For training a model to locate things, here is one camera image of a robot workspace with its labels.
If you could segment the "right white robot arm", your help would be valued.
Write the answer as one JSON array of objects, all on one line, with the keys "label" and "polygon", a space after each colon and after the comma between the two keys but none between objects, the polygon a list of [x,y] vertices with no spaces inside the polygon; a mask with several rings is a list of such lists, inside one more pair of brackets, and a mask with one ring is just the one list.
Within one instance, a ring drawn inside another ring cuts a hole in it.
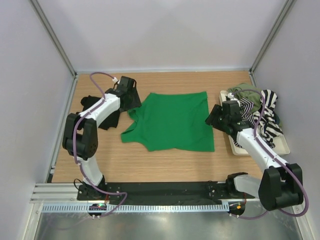
[{"label": "right white robot arm", "polygon": [[258,135],[249,122],[243,120],[240,106],[235,100],[216,104],[205,123],[229,135],[242,146],[256,162],[263,175],[261,179],[248,174],[238,175],[225,185],[225,192],[237,198],[243,192],[254,196],[267,211],[282,210],[304,204],[309,199],[303,187],[303,171],[277,155]]}]

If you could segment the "bright green tank top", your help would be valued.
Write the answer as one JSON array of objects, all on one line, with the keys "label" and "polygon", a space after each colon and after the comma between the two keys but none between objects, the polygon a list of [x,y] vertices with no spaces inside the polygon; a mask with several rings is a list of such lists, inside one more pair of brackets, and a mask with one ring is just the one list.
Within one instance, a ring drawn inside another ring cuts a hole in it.
[{"label": "bright green tank top", "polygon": [[207,92],[150,93],[140,107],[129,110],[132,124],[121,133],[123,143],[142,144],[149,152],[178,149],[214,152],[214,134]]}]

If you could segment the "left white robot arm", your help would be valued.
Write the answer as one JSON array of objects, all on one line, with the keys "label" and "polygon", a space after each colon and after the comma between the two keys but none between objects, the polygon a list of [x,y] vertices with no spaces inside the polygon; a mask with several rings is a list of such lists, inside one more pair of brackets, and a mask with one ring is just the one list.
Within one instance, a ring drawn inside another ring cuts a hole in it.
[{"label": "left white robot arm", "polygon": [[112,88],[103,91],[92,106],[79,113],[70,113],[65,122],[62,147],[73,156],[80,168],[88,193],[93,199],[101,200],[106,194],[105,178],[99,169],[96,152],[98,150],[98,128],[103,122],[115,128],[119,115],[140,107],[141,100],[137,90],[137,81],[122,76],[113,78]]}]

